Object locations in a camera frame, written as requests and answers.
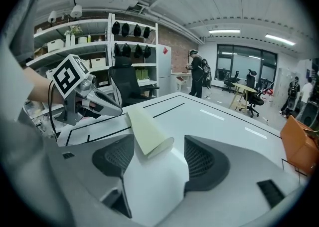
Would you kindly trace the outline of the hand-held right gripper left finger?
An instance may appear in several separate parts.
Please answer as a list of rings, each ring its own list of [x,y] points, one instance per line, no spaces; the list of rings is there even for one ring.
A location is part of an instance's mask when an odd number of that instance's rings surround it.
[[[134,226],[124,188],[132,135],[67,147],[50,143],[48,156],[76,226]]]

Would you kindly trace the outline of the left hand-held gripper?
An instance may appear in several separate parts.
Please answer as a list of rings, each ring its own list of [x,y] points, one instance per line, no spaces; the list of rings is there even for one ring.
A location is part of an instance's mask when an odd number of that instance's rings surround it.
[[[63,97],[63,111],[56,117],[57,121],[74,126],[84,117],[122,114],[116,101],[95,88],[96,76],[90,74],[79,56],[69,54],[57,66],[52,78]]]

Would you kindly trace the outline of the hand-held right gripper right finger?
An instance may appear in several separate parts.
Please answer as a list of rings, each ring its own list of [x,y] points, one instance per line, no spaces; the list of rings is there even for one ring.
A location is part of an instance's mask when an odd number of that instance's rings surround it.
[[[187,135],[185,227],[240,227],[273,212],[304,188],[289,164],[256,151]]]

